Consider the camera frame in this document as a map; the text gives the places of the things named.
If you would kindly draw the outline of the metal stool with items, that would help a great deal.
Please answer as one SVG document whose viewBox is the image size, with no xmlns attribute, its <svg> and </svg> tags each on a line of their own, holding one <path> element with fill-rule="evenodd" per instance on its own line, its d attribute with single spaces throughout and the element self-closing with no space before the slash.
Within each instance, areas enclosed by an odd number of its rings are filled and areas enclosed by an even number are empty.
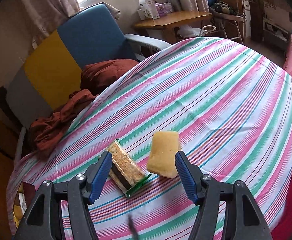
<svg viewBox="0 0 292 240">
<path fill-rule="evenodd" d="M 239 23 L 245 22 L 244 16 L 238 15 L 229 6 L 222 5 L 219 2 L 214 3 L 213 6 L 209 7 L 209 11 L 213 15 L 214 21 L 218 27 L 218 31 L 223 33 L 224 38 L 228 40 L 232 40 L 232 41 L 239 41 L 241 44 L 243 44 L 243 38 L 240 32 Z M 236 36 L 228 37 L 226 28 L 225 28 L 225 25 L 227 23 L 235 27 L 237 31 Z"/>
</svg>

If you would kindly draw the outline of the striped bed sheet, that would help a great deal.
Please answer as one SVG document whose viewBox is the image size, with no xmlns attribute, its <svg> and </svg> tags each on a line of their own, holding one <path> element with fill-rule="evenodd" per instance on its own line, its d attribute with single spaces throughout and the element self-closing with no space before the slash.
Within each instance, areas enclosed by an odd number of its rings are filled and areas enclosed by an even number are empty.
<svg viewBox="0 0 292 240">
<path fill-rule="evenodd" d="M 246 183 L 271 230 L 292 176 L 292 77 L 242 44 L 192 38 L 129 70 L 72 119 L 46 160 L 19 161 L 7 186 L 11 233 L 21 182 L 68 181 L 113 141 L 145 170 L 153 135 L 179 134 L 191 163 L 216 180 Z"/>
</svg>

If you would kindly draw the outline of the brown cardboard storage box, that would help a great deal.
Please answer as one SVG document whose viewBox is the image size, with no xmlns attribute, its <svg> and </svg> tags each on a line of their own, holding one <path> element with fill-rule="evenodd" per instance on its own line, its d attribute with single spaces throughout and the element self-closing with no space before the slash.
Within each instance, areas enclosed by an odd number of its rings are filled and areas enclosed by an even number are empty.
<svg viewBox="0 0 292 240">
<path fill-rule="evenodd" d="M 19 184 L 17 194 L 13 202 L 13 220 L 15 227 L 18 228 L 27 207 L 32 202 L 33 197 L 36 194 L 36 188 L 34 185 L 22 181 Z"/>
</svg>

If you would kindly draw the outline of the yellow wedge sponge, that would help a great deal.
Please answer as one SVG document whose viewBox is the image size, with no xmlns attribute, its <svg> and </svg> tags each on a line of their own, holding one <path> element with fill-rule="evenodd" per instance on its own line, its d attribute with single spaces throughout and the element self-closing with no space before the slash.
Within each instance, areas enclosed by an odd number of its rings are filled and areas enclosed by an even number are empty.
<svg viewBox="0 0 292 240">
<path fill-rule="evenodd" d="M 179 133 L 175 131 L 158 131 L 154 133 L 147 170 L 165 178 L 175 178 L 175 154 L 181 150 Z"/>
</svg>

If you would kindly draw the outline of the green cracker snack pack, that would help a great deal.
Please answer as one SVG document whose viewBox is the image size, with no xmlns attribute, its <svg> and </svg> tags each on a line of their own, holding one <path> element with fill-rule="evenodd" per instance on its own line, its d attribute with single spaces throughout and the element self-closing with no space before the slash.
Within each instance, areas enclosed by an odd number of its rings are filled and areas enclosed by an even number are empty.
<svg viewBox="0 0 292 240">
<path fill-rule="evenodd" d="M 130 198 L 147 182 L 151 174 L 143 172 L 118 140 L 114 140 L 106 150 L 112 155 L 109 175 L 124 195 Z"/>
</svg>

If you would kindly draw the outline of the pink small box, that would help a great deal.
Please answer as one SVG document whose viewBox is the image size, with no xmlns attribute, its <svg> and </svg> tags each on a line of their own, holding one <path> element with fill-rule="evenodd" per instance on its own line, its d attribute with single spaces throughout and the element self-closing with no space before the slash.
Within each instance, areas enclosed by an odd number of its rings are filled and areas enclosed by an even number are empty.
<svg viewBox="0 0 292 240">
<path fill-rule="evenodd" d="M 169 2 L 166 3 L 155 3 L 156 10 L 160 17 L 166 16 L 173 12 L 173 7 Z"/>
</svg>

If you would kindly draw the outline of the pink curtain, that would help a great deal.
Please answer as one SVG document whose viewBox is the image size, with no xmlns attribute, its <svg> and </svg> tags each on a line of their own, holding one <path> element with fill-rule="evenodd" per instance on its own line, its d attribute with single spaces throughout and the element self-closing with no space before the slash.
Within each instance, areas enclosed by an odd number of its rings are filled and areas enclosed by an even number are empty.
<svg viewBox="0 0 292 240">
<path fill-rule="evenodd" d="M 83 10 L 78 0 L 18 0 L 31 42 L 40 44 L 71 16 Z M 105 3 L 113 17 L 119 21 L 122 32 L 129 33 L 137 21 L 139 0 L 92 0 L 88 5 Z M 208 12 L 207 0 L 156 0 L 168 1 L 176 11 Z"/>
</svg>

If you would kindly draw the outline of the white product box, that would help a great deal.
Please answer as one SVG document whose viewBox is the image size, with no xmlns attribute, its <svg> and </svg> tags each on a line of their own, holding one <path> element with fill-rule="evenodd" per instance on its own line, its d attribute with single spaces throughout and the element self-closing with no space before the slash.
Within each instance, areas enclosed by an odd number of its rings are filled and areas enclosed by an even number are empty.
<svg viewBox="0 0 292 240">
<path fill-rule="evenodd" d="M 138 3 L 146 19 L 156 20 L 160 18 L 154 0 L 139 0 Z"/>
</svg>

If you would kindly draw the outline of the wooden side table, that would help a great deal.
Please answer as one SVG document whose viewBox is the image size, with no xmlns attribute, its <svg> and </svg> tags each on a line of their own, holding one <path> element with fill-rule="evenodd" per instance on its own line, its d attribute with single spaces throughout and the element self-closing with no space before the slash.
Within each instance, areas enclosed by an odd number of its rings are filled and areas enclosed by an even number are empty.
<svg viewBox="0 0 292 240">
<path fill-rule="evenodd" d="M 164 40 L 170 44 L 174 44 L 177 42 L 175 28 L 211 18 L 212 14 L 210 12 L 177 11 L 156 20 L 138 22 L 134 25 L 134 29 L 137 31 L 160 30 L 163 33 Z"/>
</svg>

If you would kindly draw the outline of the rust red blanket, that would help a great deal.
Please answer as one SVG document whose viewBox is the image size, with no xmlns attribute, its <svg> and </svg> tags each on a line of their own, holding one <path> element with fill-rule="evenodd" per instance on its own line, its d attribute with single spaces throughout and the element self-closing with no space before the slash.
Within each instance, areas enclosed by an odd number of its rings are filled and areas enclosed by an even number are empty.
<svg viewBox="0 0 292 240">
<path fill-rule="evenodd" d="M 55 109 L 50 116 L 38 118 L 31 124 L 31 150 L 40 158 L 48 158 L 75 117 L 101 92 L 137 64 L 136 60 L 117 59 L 86 65 L 81 72 L 81 90 L 70 94 L 67 103 Z"/>
</svg>

